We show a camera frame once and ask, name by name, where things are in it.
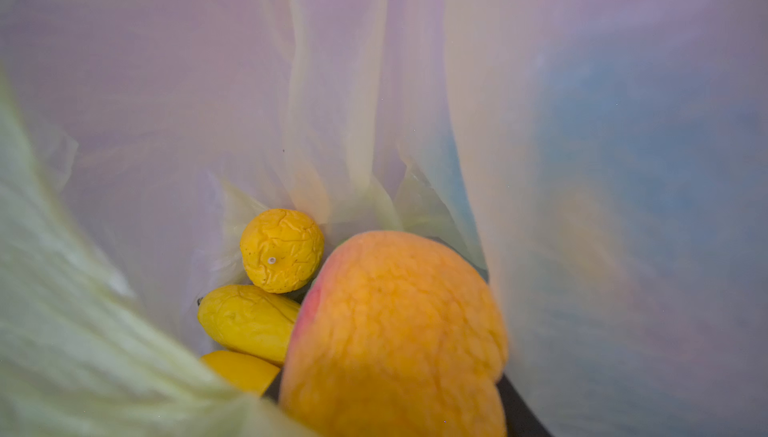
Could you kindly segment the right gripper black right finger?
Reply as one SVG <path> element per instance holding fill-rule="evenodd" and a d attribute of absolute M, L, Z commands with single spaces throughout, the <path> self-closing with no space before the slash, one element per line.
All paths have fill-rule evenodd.
<path fill-rule="evenodd" d="M 534 415 L 506 374 L 497 383 L 497 389 L 509 437 L 551 437 L 551 433 Z"/>

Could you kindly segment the small yellow toy lemon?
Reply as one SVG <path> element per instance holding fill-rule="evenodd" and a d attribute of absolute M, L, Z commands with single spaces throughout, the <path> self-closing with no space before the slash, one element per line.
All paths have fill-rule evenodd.
<path fill-rule="evenodd" d="M 309 215 L 270 209 L 248 223 L 239 247 L 253 285 L 272 294 L 287 294 L 306 286 L 320 267 L 324 236 Z"/>

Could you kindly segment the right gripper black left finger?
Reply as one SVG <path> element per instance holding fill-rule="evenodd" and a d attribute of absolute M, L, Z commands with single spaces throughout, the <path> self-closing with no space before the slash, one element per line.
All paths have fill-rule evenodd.
<path fill-rule="evenodd" d="M 283 377 L 283 371 L 280 370 L 275 376 L 275 378 L 271 381 L 270 385 L 267 387 L 265 392 L 262 394 L 263 398 L 269 399 L 274 403 L 279 402 L 282 377 Z"/>

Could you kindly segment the yellow plastic bag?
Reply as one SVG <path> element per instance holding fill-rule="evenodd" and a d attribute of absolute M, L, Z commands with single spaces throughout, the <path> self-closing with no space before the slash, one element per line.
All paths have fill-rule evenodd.
<path fill-rule="evenodd" d="M 301 436 L 198 361 L 266 208 L 488 279 L 520 435 L 767 432 L 767 0 L 1 0 L 1 432 Z"/>

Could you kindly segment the orange-yellow toy mango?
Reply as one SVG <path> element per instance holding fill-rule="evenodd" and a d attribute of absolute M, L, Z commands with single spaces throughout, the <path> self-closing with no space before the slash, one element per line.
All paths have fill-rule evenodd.
<path fill-rule="evenodd" d="M 305 297 L 279 405 L 323 436 L 503 436 L 508 358 L 472 265 L 423 237 L 366 232 L 330 255 Z"/>

